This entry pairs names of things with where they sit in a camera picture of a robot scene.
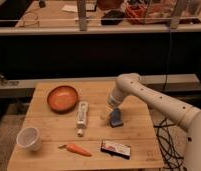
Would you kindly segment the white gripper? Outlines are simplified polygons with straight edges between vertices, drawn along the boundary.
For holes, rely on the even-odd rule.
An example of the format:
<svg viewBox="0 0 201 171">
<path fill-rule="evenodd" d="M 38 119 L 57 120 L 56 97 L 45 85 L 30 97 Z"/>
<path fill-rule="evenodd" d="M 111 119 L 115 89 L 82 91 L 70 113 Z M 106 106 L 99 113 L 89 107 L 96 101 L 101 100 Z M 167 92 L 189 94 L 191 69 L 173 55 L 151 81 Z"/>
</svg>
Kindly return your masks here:
<svg viewBox="0 0 201 171">
<path fill-rule="evenodd" d="M 117 107 L 121 105 L 124 99 L 127 97 L 127 94 L 122 92 L 119 89 L 113 89 L 109 94 L 107 103 L 104 105 L 100 118 L 103 121 L 108 121 L 110 118 L 110 113 Z"/>
</svg>

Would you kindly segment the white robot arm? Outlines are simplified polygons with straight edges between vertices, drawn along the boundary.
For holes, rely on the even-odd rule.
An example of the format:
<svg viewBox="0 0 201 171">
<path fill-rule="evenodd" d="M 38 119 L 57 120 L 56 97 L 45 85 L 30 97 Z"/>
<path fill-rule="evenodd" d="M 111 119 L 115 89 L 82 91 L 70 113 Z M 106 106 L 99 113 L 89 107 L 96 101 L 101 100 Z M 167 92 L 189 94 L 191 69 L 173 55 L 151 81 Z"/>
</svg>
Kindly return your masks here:
<svg viewBox="0 0 201 171">
<path fill-rule="evenodd" d="M 109 113 L 129 95 L 144 101 L 187 133 L 183 171 L 201 171 L 201 109 L 150 89 L 141 83 L 139 74 L 128 73 L 116 78 L 101 119 L 107 122 Z"/>
</svg>

